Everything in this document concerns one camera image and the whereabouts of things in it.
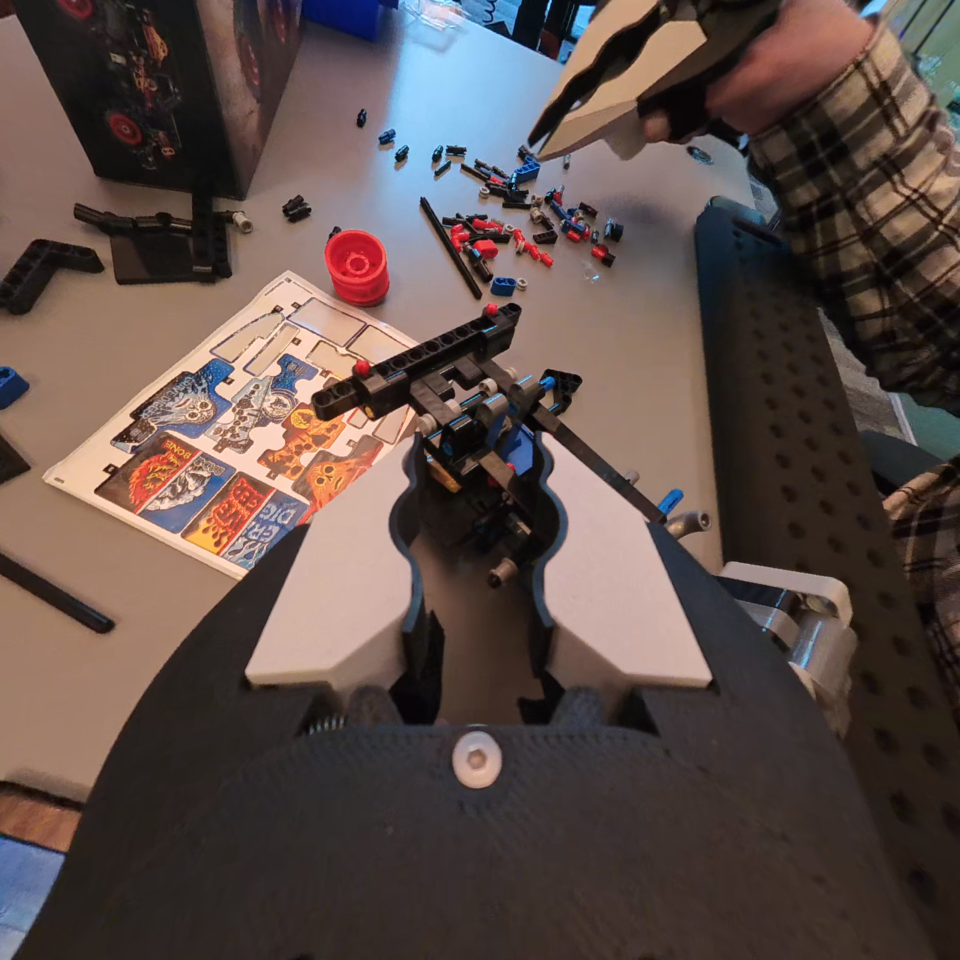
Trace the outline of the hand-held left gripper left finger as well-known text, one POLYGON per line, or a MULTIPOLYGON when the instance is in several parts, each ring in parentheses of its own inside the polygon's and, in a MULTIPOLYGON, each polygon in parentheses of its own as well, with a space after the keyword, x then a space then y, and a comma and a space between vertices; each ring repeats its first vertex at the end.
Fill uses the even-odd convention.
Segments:
POLYGON ((414 433, 319 509, 246 665, 253 687, 326 685, 342 702, 378 687, 405 722, 436 722, 445 632, 412 553, 425 480, 414 433))

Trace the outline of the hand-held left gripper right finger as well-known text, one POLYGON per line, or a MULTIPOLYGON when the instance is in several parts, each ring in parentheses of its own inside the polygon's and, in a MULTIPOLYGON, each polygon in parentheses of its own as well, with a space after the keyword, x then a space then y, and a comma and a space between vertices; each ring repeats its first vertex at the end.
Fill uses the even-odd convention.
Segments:
POLYGON ((538 433, 534 448, 545 546, 529 647, 542 693, 518 700, 522 722, 550 722, 570 690, 595 694, 603 721, 639 690, 707 690, 712 671, 643 512, 557 438, 538 433))

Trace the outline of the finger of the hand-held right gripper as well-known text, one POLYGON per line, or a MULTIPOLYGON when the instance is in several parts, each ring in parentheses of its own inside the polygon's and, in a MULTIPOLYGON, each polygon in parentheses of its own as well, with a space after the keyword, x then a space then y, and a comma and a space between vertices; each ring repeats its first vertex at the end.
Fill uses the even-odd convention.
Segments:
POLYGON ((634 157, 645 144, 639 102, 706 39, 696 15, 594 15, 535 121, 536 159, 599 140, 634 157))
POLYGON ((675 65, 675 2, 606 2, 562 67, 527 145, 584 147, 604 138, 675 65))

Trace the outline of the pile of small brick parts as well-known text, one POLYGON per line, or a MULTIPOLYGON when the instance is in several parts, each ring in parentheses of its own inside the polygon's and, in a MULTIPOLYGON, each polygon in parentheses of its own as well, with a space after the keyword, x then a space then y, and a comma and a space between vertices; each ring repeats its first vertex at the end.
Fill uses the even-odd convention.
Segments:
MULTIPOLYGON (((465 156, 452 159, 451 169, 458 168, 477 182, 479 200, 498 201, 502 213, 526 214, 529 218, 528 226, 515 225, 486 213, 455 213, 440 218, 457 252, 478 275, 482 275, 482 270, 495 258, 484 260, 472 256, 471 244, 476 238, 491 238, 498 243, 498 256, 502 249, 512 246, 518 256, 531 258, 546 268, 554 265, 551 249, 561 241, 579 245, 596 262, 591 254, 595 244, 606 244, 617 257, 612 246, 622 240, 624 224, 616 219, 601 222, 599 209, 588 201, 567 203, 563 186, 537 193, 535 187, 543 167, 531 150, 519 148, 518 163, 510 172, 481 159, 471 162, 464 162, 465 156)), ((613 266, 602 265, 606 269, 613 266)))

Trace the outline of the black brick chassis assembly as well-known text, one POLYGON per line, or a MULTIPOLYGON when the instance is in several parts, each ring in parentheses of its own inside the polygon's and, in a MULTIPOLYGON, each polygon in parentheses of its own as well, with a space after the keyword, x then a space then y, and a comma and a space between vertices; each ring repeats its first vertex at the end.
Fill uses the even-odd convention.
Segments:
POLYGON ((493 590, 532 573, 558 545, 560 508, 547 507, 539 489, 547 454, 537 442, 547 438, 592 476, 589 506, 603 482, 676 540, 709 531, 706 511, 678 512, 678 491, 655 504, 634 475, 618 473, 562 422, 580 378, 555 369, 518 378, 498 364, 521 316, 518 304, 489 304, 479 317, 385 359, 357 359, 346 378, 313 394, 313 412, 321 422, 354 411, 371 421, 416 414, 423 461, 454 488, 442 502, 441 526, 456 545, 500 552, 486 576, 493 590))

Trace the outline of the person's right forearm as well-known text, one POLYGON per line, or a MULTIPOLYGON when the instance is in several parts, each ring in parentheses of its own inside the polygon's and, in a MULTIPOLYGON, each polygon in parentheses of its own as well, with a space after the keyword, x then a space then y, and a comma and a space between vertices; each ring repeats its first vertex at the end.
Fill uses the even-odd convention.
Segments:
POLYGON ((956 413, 958 142, 894 33, 750 155, 846 347, 885 391, 956 413))

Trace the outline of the grey desk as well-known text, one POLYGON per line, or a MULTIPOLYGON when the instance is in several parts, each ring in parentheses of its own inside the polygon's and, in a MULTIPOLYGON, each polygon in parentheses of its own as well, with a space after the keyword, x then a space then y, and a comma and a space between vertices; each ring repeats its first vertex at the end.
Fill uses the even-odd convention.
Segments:
MULTIPOLYGON (((2 21, 2 272, 37 238, 95 249, 104 271, 65 270, 30 313, 2 314, 2 364, 30 390, 2 412, 2 433, 30 471, 2 486, 2 551, 113 618, 99 635, 2 581, 2 779, 83 800, 151 680, 234 580, 196 558, 47 485, 43 475, 291 271, 330 296, 330 231, 377 236, 390 292, 370 313, 415 341, 473 318, 479 305, 419 207, 438 216, 483 212, 477 181, 434 178, 438 144, 507 169, 517 160, 560 73, 557 63, 473 28, 443 51, 393 18, 375 44, 307 25, 265 149, 243 201, 250 234, 230 231, 231 278, 212 284, 120 286, 109 239, 73 216, 76 203, 123 215, 190 213, 189 196, 103 180, 69 125, 20 24, 2 21), (364 128, 356 126, 361 109, 364 128), (395 129, 394 142, 378 136, 395 129), (407 160, 394 154, 409 145, 407 160), (311 214, 282 206, 301 195, 311 214)), ((711 198, 751 207, 746 162, 712 136, 649 146, 631 162, 603 143, 569 170, 545 164, 536 187, 563 185, 624 225, 603 283, 583 282, 592 259, 560 241, 546 268, 521 260, 528 282, 508 353, 520 374, 574 372, 582 388, 563 421, 620 472, 636 471, 652 501, 673 489, 680 511, 713 527, 683 545, 722 566, 710 417, 693 246, 711 198)))

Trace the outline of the person's right hand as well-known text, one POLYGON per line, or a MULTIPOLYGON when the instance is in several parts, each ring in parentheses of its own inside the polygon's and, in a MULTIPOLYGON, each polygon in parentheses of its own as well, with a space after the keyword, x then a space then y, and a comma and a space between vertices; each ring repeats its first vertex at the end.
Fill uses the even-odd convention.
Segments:
POLYGON ((765 133, 839 78, 877 29, 845 2, 783 2, 774 24, 708 86, 707 119, 748 137, 765 133))

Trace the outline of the dark chair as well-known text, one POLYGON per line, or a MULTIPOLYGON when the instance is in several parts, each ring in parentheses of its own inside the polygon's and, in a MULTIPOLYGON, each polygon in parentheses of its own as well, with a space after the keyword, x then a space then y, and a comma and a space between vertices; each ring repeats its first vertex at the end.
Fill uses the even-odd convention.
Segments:
POLYGON ((522 1, 510 39, 527 49, 558 61, 564 42, 582 8, 593 12, 606 3, 598 1, 522 1))

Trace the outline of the sticker sheet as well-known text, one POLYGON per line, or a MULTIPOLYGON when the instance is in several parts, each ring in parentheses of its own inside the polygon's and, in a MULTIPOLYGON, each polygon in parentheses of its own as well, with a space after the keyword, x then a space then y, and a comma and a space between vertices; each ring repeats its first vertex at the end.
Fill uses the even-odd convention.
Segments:
POLYGON ((239 580, 414 428, 314 394, 415 344, 286 271, 43 480, 239 580))

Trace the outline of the black dimpled panel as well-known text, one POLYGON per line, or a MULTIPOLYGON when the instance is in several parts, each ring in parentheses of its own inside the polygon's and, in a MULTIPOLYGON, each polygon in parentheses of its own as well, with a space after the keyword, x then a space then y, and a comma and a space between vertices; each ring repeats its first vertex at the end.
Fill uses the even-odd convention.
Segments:
POLYGON ((694 248, 722 556, 846 585, 846 752, 933 953, 958 958, 958 727, 817 303, 735 201, 708 202, 694 248))

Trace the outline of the blue bin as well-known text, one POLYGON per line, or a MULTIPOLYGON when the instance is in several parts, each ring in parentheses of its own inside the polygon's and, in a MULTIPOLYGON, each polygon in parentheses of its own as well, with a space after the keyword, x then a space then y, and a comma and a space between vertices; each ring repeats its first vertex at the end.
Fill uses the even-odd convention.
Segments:
POLYGON ((301 13, 308 21, 373 40, 377 36, 381 13, 396 10, 399 5, 399 1, 302 1, 301 13))

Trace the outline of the black plate subassembly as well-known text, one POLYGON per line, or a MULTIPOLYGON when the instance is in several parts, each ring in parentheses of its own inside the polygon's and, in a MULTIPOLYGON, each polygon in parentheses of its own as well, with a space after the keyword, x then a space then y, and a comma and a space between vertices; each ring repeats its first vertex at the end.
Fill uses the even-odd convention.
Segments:
POLYGON ((245 211, 217 210, 205 191, 192 193, 186 219, 167 211, 130 217, 79 202, 73 215, 109 238, 114 279, 120 285, 229 279, 229 230, 250 234, 254 229, 245 211))

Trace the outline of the black angled beam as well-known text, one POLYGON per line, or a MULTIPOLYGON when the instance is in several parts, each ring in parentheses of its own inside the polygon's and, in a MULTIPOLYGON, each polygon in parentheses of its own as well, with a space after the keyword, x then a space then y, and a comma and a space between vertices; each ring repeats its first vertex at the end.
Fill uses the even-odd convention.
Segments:
POLYGON ((1 308, 13 316, 28 313, 60 270, 99 274, 105 266, 91 247, 33 239, 2 278, 1 308))

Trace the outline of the white and silver bracket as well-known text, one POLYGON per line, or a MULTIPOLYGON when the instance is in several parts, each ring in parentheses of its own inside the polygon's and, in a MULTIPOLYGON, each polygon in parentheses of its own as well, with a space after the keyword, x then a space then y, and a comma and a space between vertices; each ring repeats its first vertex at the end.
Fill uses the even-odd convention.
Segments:
POLYGON ((834 735, 846 738, 858 651, 846 584, 742 561, 727 562, 718 582, 786 657, 834 735))

